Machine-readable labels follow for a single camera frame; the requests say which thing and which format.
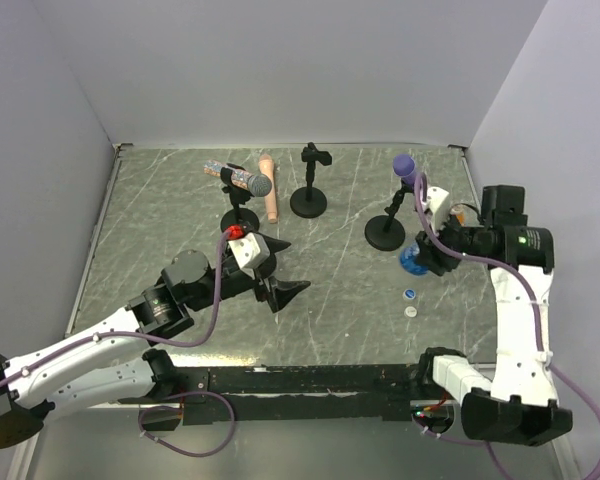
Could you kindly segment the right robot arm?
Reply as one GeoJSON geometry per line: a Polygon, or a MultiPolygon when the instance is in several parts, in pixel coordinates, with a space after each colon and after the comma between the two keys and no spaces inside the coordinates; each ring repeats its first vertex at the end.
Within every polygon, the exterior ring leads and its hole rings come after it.
{"type": "Polygon", "coordinates": [[[486,187],[476,226],[458,220],[440,187],[424,184],[415,197],[423,223],[417,264],[438,276],[462,261],[487,265],[497,322],[492,378],[461,352],[430,347],[419,359],[418,390],[433,399],[446,392],[457,401],[461,426],[472,440],[540,446],[568,433],[573,416],[560,407],[550,372],[554,242],[548,229],[529,226],[524,188],[486,187]]]}

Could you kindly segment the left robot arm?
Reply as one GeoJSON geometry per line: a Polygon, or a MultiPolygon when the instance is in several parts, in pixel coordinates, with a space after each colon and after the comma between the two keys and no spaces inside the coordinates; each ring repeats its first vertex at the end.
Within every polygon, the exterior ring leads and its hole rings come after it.
{"type": "Polygon", "coordinates": [[[0,449],[94,405],[178,399],[181,379],[163,348],[204,344],[221,301],[245,292],[274,313],[282,310],[310,285],[275,278],[276,255],[289,245],[233,226],[222,234],[214,264],[184,250],[153,286],[96,325],[36,352],[0,354],[0,449]]]}

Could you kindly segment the white water bottle cap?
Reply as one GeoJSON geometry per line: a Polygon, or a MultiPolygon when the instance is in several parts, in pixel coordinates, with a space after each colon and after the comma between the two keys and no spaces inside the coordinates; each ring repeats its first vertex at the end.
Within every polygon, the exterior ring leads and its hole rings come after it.
{"type": "Polygon", "coordinates": [[[413,306],[407,306],[404,310],[404,315],[407,318],[415,318],[418,314],[418,311],[415,307],[413,306]]]}

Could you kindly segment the orange juice bottle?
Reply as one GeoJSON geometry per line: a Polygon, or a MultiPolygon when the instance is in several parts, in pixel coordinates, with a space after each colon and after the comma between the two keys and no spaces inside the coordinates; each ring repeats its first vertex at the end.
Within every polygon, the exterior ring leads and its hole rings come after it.
{"type": "Polygon", "coordinates": [[[450,214],[456,218],[461,226],[466,225],[466,211],[462,203],[457,203],[451,207],[450,214]]]}

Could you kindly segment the blue label water bottle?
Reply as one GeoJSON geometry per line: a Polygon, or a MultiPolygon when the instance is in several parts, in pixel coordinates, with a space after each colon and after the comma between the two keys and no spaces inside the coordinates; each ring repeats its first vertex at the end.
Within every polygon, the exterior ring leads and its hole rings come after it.
{"type": "Polygon", "coordinates": [[[399,255],[401,267],[408,273],[414,276],[423,276],[428,273],[426,266],[419,265],[416,258],[420,253],[419,246],[416,242],[404,248],[399,255]]]}

